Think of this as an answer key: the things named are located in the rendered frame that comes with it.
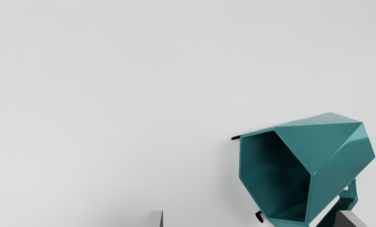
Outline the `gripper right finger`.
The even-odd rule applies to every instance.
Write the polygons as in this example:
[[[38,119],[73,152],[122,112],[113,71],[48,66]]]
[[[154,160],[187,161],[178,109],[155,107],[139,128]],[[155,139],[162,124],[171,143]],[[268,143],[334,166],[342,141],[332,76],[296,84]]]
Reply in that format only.
[[[350,210],[338,210],[335,214],[334,227],[368,227]]]

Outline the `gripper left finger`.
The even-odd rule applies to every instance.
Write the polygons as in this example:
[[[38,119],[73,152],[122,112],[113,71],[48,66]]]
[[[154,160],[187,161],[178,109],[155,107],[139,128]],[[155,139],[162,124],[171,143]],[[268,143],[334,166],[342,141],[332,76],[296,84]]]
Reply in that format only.
[[[163,211],[152,210],[149,212],[146,227],[163,227]]]

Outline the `teal faceted mug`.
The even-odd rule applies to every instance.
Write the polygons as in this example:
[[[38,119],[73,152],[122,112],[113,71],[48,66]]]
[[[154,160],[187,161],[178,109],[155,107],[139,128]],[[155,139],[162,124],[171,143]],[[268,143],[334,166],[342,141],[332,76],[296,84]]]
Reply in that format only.
[[[275,125],[239,139],[239,178],[274,227],[340,227],[358,202],[356,177],[375,158],[363,122],[336,113]]]

